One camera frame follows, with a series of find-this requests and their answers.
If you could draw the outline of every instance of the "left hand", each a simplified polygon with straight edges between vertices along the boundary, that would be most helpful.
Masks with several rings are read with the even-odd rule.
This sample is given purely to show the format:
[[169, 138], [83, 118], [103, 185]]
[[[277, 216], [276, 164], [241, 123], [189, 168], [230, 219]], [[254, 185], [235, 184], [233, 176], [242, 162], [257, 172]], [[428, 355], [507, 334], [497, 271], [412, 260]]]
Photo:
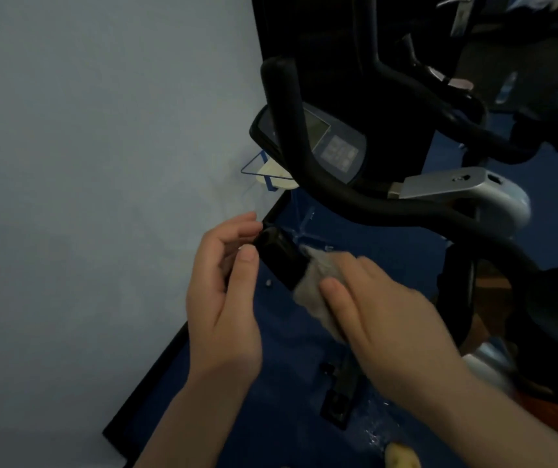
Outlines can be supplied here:
[[253, 315], [260, 258], [251, 243], [262, 224], [255, 218], [249, 212], [227, 220], [201, 240], [186, 295], [189, 381], [225, 371], [251, 385], [260, 373], [261, 336]]

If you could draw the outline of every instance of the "blue floor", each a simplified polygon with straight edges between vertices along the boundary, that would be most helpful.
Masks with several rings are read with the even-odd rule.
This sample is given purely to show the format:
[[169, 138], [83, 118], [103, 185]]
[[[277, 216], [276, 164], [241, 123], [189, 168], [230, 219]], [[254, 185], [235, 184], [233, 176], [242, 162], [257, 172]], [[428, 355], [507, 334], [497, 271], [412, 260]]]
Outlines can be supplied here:
[[[496, 116], [492, 129], [507, 134], [511, 120]], [[433, 142], [425, 171], [454, 168], [460, 164], [458, 147], [443, 136]], [[527, 253], [541, 267], [558, 266], [558, 154], [548, 148], [529, 163], [490, 167], [524, 187], [532, 199], [531, 224], [518, 236]], [[316, 205], [298, 191], [300, 212], [314, 205], [307, 232], [324, 236], [338, 248], [365, 254], [396, 280], [427, 296], [436, 289], [444, 242], [423, 229], [373, 228], [350, 223]], [[297, 213], [287, 207], [277, 223], [294, 228]], [[433, 434], [405, 411], [365, 389], [343, 432], [322, 420], [318, 413], [330, 379], [318, 366], [338, 361], [345, 348], [336, 344], [262, 267], [255, 296], [264, 364], [258, 381], [245, 401], [227, 441], [219, 467], [381, 467], [381, 450], [391, 440], [412, 446], [425, 468], [462, 467], [464, 464]], [[144, 446], [173, 395], [183, 385], [189, 361], [188, 346], [144, 402], [126, 435]]]

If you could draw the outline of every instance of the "forearm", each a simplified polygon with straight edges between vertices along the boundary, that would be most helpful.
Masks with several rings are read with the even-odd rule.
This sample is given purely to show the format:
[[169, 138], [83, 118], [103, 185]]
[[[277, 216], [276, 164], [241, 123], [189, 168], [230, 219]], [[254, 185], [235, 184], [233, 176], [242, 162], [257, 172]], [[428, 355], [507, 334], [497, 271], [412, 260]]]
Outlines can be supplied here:
[[247, 395], [249, 384], [229, 370], [189, 381], [178, 393], [136, 468], [211, 468]]
[[478, 379], [423, 401], [415, 415], [472, 468], [558, 467], [558, 433]]

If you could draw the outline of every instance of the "handlebar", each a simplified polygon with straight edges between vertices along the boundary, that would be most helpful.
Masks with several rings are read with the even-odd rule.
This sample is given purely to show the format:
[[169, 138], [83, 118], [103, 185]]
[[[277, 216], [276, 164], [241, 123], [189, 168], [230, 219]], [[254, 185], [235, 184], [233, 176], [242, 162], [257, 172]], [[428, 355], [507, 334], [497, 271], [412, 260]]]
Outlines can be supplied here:
[[418, 100], [431, 112], [435, 127], [444, 135], [463, 143], [472, 153], [491, 157], [504, 164], [524, 163], [537, 154], [535, 150], [517, 147], [471, 122], [421, 82], [381, 62], [378, 51], [376, 0], [353, 0], [353, 29], [363, 74], [373, 81], [373, 85], [391, 82], [403, 89], [409, 98]]
[[525, 286], [539, 270], [510, 240], [483, 230], [451, 208], [427, 201], [371, 198], [336, 179], [311, 152], [294, 59], [269, 58], [261, 67], [261, 79], [286, 168], [299, 186], [331, 211], [362, 225], [429, 229], [489, 260], [515, 287]]

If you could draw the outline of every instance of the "white wall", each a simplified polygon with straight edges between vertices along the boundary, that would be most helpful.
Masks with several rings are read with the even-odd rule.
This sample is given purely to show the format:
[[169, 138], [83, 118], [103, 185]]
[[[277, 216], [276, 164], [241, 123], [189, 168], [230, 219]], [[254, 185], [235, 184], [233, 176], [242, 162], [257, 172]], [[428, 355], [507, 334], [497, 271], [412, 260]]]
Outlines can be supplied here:
[[0, 467], [123, 465], [200, 234], [278, 197], [260, 63], [250, 0], [0, 0]]

